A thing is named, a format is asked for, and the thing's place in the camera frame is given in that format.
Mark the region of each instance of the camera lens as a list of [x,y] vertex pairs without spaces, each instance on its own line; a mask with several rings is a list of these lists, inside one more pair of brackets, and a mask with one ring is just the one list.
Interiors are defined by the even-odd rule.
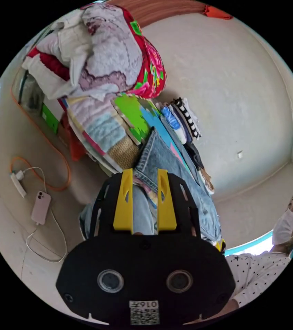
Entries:
[[99,287],[109,293],[119,292],[124,285],[123,277],[120,273],[107,269],[99,273],[97,277]]
[[170,291],[175,293],[182,293],[187,291],[193,283],[192,275],[184,270],[177,270],[172,272],[167,277],[167,287]]

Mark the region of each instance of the black and white striped fabric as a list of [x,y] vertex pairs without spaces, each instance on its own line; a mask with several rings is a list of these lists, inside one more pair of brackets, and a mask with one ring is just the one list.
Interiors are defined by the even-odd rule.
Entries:
[[201,137],[201,134],[197,131],[194,121],[190,116],[190,113],[187,111],[187,109],[184,106],[184,102],[182,101],[182,98],[174,99],[172,103],[174,103],[177,106],[177,108],[182,112],[190,127],[193,137],[195,137],[198,140],[199,137]]

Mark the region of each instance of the pink phone case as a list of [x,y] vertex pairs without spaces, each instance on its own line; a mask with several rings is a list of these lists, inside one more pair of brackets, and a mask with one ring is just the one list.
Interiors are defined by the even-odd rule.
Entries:
[[38,224],[45,224],[50,202],[50,195],[46,194],[43,191],[39,191],[37,193],[31,216],[33,221]]

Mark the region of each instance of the charging cable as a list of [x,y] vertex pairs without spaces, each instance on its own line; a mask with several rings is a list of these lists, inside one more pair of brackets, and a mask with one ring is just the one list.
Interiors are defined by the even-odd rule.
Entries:
[[[17,172],[17,174],[15,174],[15,176],[16,176],[17,180],[20,181],[20,180],[22,180],[22,179],[24,178],[24,174],[25,174],[27,171],[29,171],[29,170],[33,170],[33,171],[34,171],[34,169],[38,169],[38,170],[41,171],[41,173],[42,173],[42,177],[43,177],[44,192],[47,193],[46,177],[45,177],[45,175],[44,175],[44,173],[43,173],[43,171],[42,171],[42,169],[41,169],[40,167],[38,167],[38,166],[29,167],[29,168],[27,168],[27,169],[25,169],[25,170],[23,170],[23,171],[19,171],[19,172]],[[31,233],[30,235],[28,235],[28,237],[27,237],[26,240],[25,240],[25,243],[26,243],[26,246],[27,246],[32,252],[34,252],[36,255],[38,255],[38,256],[39,256],[40,258],[42,258],[43,260],[48,261],[48,262],[51,262],[51,263],[59,263],[59,262],[61,262],[62,260],[64,260],[64,258],[67,256],[67,242],[66,242],[66,238],[65,238],[64,232],[63,232],[63,230],[61,229],[59,223],[57,222],[57,220],[56,220],[56,218],[55,218],[55,215],[54,215],[53,210],[51,209],[51,207],[49,207],[49,210],[50,210],[50,213],[51,213],[51,215],[52,215],[54,221],[56,222],[56,224],[57,224],[57,226],[58,226],[58,228],[59,228],[59,230],[60,230],[60,232],[62,233],[63,238],[64,238],[64,243],[65,243],[65,254],[64,254],[64,256],[63,256],[62,258],[60,258],[59,260],[49,260],[49,259],[45,258],[44,256],[42,256],[42,255],[38,254],[37,252],[35,252],[35,251],[29,246],[29,238],[31,238],[31,237],[35,234],[35,232],[37,231],[37,228],[33,231],[33,233]]]

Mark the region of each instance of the green box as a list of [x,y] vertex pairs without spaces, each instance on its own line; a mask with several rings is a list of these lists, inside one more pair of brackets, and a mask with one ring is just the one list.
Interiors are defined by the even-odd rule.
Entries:
[[51,130],[57,134],[59,121],[44,103],[42,104],[41,116],[47,125],[51,128]]

